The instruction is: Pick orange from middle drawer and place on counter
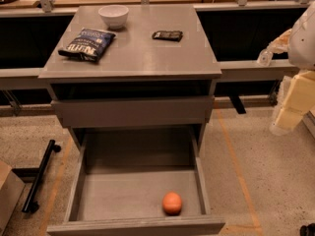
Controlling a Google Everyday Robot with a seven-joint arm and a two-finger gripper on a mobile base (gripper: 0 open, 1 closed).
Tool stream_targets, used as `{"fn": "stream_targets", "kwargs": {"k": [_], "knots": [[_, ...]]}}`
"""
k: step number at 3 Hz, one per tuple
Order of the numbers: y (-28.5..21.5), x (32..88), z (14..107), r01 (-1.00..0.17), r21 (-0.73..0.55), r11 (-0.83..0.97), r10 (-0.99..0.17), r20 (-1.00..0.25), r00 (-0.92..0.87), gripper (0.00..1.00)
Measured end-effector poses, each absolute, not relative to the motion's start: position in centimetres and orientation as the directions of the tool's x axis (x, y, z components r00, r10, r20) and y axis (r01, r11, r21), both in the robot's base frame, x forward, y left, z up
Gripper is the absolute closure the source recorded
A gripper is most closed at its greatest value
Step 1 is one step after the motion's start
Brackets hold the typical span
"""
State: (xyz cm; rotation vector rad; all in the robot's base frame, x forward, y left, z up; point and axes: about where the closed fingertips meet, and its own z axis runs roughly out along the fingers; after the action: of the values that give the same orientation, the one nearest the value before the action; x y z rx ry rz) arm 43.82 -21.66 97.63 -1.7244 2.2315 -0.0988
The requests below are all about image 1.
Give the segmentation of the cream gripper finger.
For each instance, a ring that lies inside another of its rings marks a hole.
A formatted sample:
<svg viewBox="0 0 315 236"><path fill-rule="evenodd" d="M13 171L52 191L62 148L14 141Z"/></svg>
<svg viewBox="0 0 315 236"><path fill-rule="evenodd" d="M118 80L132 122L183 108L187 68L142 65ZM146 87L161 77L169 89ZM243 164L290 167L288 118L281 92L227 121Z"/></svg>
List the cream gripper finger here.
<svg viewBox="0 0 315 236"><path fill-rule="evenodd" d="M281 54L288 51L289 38L291 35L291 29L286 30L276 39L269 43L267 49L272 53Z"/></svg>
<svg viewBox="0 0 315 236"><path fill-rule="evenodd" d="M293 131L315 106L315 72L302 70L293 78L284 76L277 101L270 131L281 136Z"/></svg>

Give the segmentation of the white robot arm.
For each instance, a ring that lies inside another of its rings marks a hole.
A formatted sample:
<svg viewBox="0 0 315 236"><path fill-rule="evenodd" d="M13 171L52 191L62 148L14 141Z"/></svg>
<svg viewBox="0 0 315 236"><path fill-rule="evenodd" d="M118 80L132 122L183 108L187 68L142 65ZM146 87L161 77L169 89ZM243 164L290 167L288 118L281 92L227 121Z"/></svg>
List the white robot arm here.
<svg viewBox="0 0 315 236"><path fill-rule="evenodd" d="M273 55L286 52L288 62L299 69L293 77L284 77L273 112L270 130L284 135L294 130L304 115L315 106L315 4L312 3L301 17L261 52L265 64L270 65Z"/></svg>

